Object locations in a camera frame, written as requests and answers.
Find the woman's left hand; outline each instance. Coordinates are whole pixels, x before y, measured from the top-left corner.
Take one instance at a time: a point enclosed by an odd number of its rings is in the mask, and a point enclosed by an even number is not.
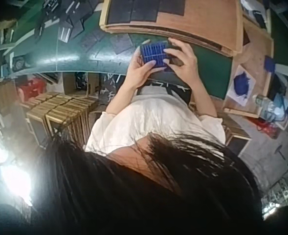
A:
[[[152,60],[146,64],[143,63],[140,48],[138,47],[134,52],[132,59],[130,61],[130,65],[128,68],[128,72],[126,74],[125,81],[123,83],[124,87],[128,89],[134,89],[141,87],[147,81],[150,74],[158,71],[164,70],[166,67],[163,68],[155,68],[156,61]]]

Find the green table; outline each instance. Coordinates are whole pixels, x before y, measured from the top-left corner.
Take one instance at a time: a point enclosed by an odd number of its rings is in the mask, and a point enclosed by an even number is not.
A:
[[[12,52],[14,56],[28,54],[33,67],[12,73],[11,76],[56,71],[110,72],[125,75],[131,56],[138,45],[147,39],[152,42],[166,40],[164,37],[154,35],[129,34],[133,48],[117,55],[110,42],[111,34],[106,33],[100,42],[85,52],[80,46],[80,41],[87,33],[99,27],[99,18],[100,12],[95,12],[84,22],[84,32],[69,40],[68,43],[58,40],[58,23],[45,28],[37,43],[34,35],[28,37],[7,53],[5,58],[9,62],[9,54]],[[232,58],[203,47],[193,46],[193,48],[198,57],[200,77],[209,94],[224,99],[231,73]],[[157,73],[152,79],[186,86],[171,72]]]

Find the wooden tray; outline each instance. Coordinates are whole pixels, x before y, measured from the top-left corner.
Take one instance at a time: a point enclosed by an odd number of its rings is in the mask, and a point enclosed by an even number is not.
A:
[[[264,62],[266,55],[273,58],[274,42],[265,30],[259,28],[246,18],[244,18],[244,28],[248,34],[250,43],[244,46],[241,54],[238,54],[233,58],[229,87],[233,82],[234,74],[238,65],[244,67],[244,69],[247,70],[253,78],[255,78],[256,84],[246,106],[243,107],[226,96],[223,110],[226,113],[258,118],[261,108],[255,104],[253,96],[255,94],[267,96],[271,81],[271,73],[264,69]]]
[[[149,33],[174,37],[233,56],[243,48],[243,15],[238,0],[186,0],[184,16],[158,12],[156,22],[107,24],[105,0],[99,25],[106,32]]]

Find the hand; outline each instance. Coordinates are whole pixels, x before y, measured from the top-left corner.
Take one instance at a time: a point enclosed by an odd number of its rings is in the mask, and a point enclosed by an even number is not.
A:
[[[182,51],[168,48],[164,49],[164,52],[180,59],[183,65],[171,65],[168,59],[163,60],[163,62],[167,64],[177,74],[177,76],[183,80],[183,82],[190,87],[193,87],[194,83],[199,81],[200,77],[198,74],[197,57],[194,54],[192,47],[177,39],[169,38],[169,41],[173,45],[180,47]]]
[[[148,43],[149,41],[150,40],[146,40],[143,42],[143,44]],[[155,64],[155,60],[144,64],[140,54],[140,49],[138,47],[130,61],[130,65],[123,86],[127,87],[128,89],[136,90],[137,88],[144,85],[150,74],[165,69],[165,67],[153,69]]]

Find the concrete floor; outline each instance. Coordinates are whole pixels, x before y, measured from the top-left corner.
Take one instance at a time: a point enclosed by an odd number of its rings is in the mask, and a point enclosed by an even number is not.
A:
[[[254,172],[260,184],[260,190],[266,192],[288,170],[286,162],[276,148],[282,144],[281,152],[288,161],[288,133],[282,131],[276,140],[257,130],[256,125],[247,119],[230,115],[252,138],[247,149],[240,156]]]

